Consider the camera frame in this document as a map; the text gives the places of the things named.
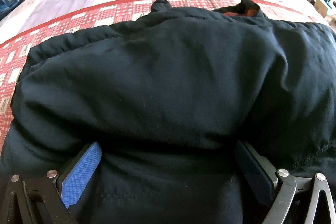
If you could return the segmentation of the dark navy padded jacket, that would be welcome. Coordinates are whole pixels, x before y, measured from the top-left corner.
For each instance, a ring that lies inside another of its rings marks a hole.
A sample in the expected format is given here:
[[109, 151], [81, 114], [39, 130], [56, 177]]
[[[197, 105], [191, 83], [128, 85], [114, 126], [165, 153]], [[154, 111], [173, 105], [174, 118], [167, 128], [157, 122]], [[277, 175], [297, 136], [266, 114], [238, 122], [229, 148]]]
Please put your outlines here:
[[69, 211], [77, 223], [260, 223], [251, 145], [277, 169], [335, 191], [335, 33], [319, 23], [156, 0], [135, 21], [30, 49], [11, 99], [1, 193], [87, 145], [102, 158]]

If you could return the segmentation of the red checkered mat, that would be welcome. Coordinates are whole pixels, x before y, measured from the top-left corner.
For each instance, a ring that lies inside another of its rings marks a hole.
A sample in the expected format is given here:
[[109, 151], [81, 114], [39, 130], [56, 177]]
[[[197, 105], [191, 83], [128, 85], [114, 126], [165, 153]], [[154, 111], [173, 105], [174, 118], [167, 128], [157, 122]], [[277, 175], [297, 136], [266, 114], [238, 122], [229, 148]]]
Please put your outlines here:
[[[150, 12], [155, 0], [118, 0], [91, 6], [52, 19], [34, 28], [26, 30], [1, 45], [1, 151], [13, 116], [10, 101], [15, 84], [26, 62], [30, 49], [45, 40], [93, 28], [111, 25], [120, 21], [137, 20]], [[192, 6], [213, 10], [220, 7], [234, 6], [241, 0], [168, 0], [173, 7]], [[294, 8], [263, 0], [257, 3], [268, 18], [290, 22], [318, 22], [328, 25], [327, 21], [307, 4], [303, 8], [294, 4]]]

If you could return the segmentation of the cardboard box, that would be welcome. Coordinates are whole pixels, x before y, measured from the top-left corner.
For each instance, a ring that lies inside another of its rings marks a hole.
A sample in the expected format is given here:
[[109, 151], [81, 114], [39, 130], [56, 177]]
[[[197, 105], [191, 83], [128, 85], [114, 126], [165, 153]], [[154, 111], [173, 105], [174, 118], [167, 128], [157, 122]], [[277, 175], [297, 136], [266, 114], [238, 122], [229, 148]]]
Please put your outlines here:
[[335, 7], [329, 6], [324, 0], [314, 0], [313, 6], [323, 18], [335, 15]]

